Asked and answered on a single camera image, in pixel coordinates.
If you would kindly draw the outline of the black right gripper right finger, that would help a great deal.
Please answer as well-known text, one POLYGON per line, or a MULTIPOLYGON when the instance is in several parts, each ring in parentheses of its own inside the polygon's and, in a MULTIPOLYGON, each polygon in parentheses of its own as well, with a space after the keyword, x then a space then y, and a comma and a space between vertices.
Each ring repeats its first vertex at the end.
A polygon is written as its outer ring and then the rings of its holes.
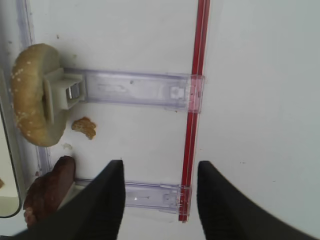
POLYGON ((210 161, 197 167, 197 211, 207 240, 318 240, 320 193, 283 177, 238 190, 210 161))

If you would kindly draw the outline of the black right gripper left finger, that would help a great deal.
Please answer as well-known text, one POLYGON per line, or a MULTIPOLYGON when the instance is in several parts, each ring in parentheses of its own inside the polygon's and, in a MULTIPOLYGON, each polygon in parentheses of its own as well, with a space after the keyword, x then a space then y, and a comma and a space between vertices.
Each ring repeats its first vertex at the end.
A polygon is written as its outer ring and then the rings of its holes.
POLYGON ((122 160, 112 160, 77 196, 13 240, 115 240, 125 209, 122 160))

